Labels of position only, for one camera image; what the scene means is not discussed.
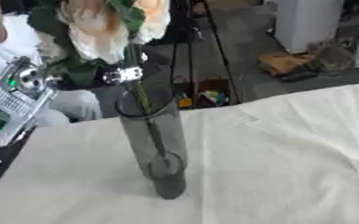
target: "gray glass vase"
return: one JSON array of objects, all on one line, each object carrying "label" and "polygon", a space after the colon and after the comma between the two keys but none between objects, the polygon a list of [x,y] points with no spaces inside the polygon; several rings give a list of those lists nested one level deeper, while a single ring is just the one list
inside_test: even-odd
[{"label": "gray glass vase", "polygon": [[169,85],[154,83],[143,89],[148,109],[130,87],[116,109],[142,173],[160,197],[173,200],[187,188],[187,151],[178,103]]}]

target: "tripod leg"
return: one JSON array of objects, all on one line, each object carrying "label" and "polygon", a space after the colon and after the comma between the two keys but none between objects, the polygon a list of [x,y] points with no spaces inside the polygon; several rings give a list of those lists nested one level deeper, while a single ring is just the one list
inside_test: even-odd
[{"label": "tripod leg", "polygon": [[197,78],[194,78],[194,53],[193,53],[193,42],[194,42],[194,9],[192,7],[193,0],[189,0],[189,11],[188,11],[188,23],[187,23],[187,57],[189,65],[189,80],[192,89],[192,109],[197,108],[197,93],[198,90],[198,81]]},{"label": "tripod leg", "polygon": [[170,85],[174,84],[175,65],[177,64],[178,41],[172,47],[172,64],[170,65]]},{"label": "tripod leg", "polygon": [[223,50],[223,45],[222,45],[221,38],[219,37],[218,31],[217,31],[217,28],[216,28],[216,23],[214,21],[214,17],[212,16],[211,10],[209,9],[209,5],[207,3],[207,0],[201,0],[201,1],[202,1],[203,5],[204,5],[204,8],[206,10],[208,22],[210,23],[212,33],[215,36],[216,44],[218,45],[219,52],[221,53],[221,56],[222,56],[223,64],[224,64],[224,66],[226,68],[226,71],[227,71],[227,74],[229,76],[229,81],[231,83],[231,86],[233,87],[234,95],[236,96],[236,102],[240,103],[238,91],[236,90],[236,84],[234,82],[233,75],[232,75],[231,70],[229,68],[229,61],[228,61],[228,59],[226,57],[226,53]]}]

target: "table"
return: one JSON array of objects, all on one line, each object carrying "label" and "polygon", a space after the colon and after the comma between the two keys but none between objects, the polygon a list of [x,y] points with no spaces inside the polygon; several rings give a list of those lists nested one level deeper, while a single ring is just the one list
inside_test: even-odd
[{"label": "table", "polygon": [[187,192],[158,198],[118,119],[39,129],[0,224],[359,224],[359,85],[182,113]]}]

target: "person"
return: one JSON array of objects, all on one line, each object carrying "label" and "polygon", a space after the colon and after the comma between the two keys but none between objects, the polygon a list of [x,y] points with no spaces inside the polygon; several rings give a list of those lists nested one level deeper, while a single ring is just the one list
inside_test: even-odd
[{"label": "person", "polygon": [[[4,15],[0,6],[0,73],[7,62],[27,56],[41,64],[38,34],[27,24],[27,15]],[[87,90],[60,91],[47,109],[38,115],[38,126],[69,124],[69,118],[88,121],[102,118],[99,101]]]}]

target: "gray floor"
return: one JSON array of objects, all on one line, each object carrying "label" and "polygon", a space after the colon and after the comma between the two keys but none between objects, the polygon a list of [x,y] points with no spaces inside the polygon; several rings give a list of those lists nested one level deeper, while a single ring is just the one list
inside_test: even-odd
[{"label": "gray floor", "polygon": [[[270,23],[269,13],[265,7],[213,10],[219,27],[219,35],[235,76],[241,102],[255,101],[273,95],[359,83],[359,70],[347,71],[336,77],[319,76],[294,83],[280,82],[260,71],[255,65],[261,54],[282,50],[276,40],[265,33],[265,29]],[[199,23],[204,40],[194,43],[194,72],[198,80],[227,78],[207,20],[200,19]],[[171,45],[156,46],[155,50],[167,57],[172,55]],[[181,45],[176,67],[177,81],[188,80],[187,62],[187,46]],[[169,67],[162,67],[161,71],[154,75],[158,79],[168,77]],[[121,93],[119,87],[96,89],[96,93],[102,102],[105,116],[116,116],[114,101]]]}]

